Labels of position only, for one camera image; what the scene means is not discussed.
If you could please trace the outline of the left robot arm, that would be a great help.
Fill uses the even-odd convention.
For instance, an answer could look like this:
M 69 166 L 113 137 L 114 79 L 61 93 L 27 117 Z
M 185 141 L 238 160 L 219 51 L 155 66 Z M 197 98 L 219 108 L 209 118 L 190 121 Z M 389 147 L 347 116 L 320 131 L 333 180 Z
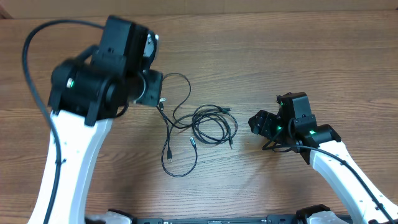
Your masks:
M 163 75 L 150 67 L 159 36 L 116 16 L 107 18 L 102 31 L 99 44 L 53 70 L 46 103 L 27 63 L 37 29 L 24 42 L 25 80 L 50 128 L 47 160 L 30 223 L 84 223 L 96 160 L 113 121 L 130 104 L 159 104 Z

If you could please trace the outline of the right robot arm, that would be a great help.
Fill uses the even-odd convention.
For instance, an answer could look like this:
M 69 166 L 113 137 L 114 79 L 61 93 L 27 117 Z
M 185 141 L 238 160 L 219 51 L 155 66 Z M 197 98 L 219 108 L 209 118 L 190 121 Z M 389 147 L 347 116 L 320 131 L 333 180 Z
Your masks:
M 286 93 L 276 102 L 277 114 L 260 110 L 248 120 L 252 133 L 267 138 L 263 150 L 300 154 L 327 181 L 353 223 L 397 223 L 397 205 L 355 163 L 341 136 L 329 124 L 317 124 L 307 94 Z

